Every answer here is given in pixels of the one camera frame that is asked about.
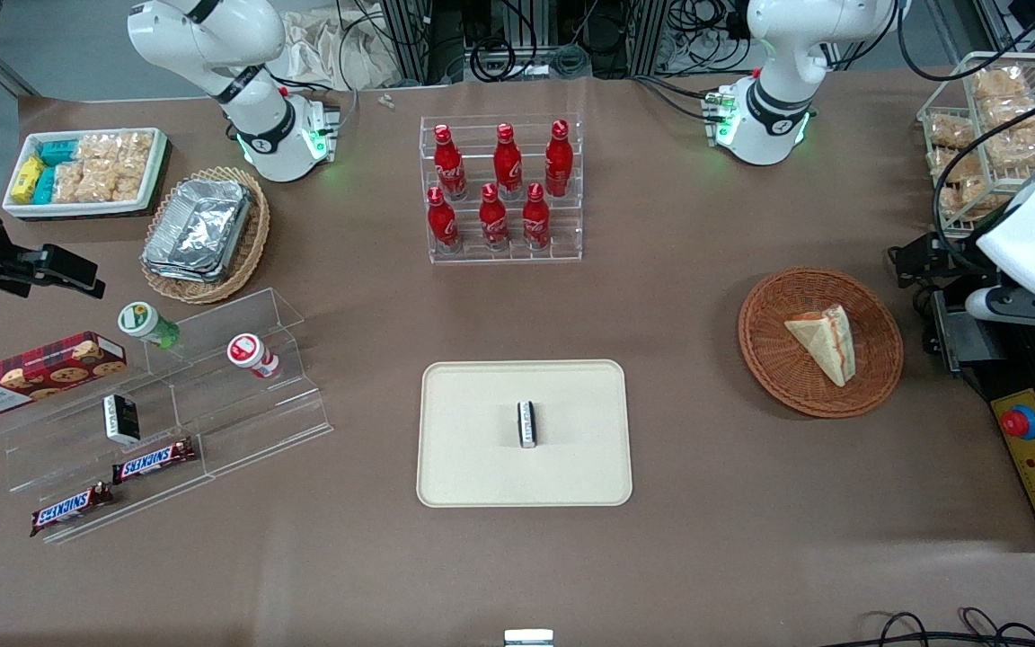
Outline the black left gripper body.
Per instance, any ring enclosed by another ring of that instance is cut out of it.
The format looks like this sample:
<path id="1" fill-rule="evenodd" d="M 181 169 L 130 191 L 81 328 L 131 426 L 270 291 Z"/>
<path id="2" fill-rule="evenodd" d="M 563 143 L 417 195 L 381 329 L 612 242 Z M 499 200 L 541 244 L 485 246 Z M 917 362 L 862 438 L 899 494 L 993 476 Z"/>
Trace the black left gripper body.
<path id="1" fill-rule="evenodd" d="M 949 291 L 990 288 L 990 262 L 975 249 L 970 238 L 931 236 L 931 288 Z"/>

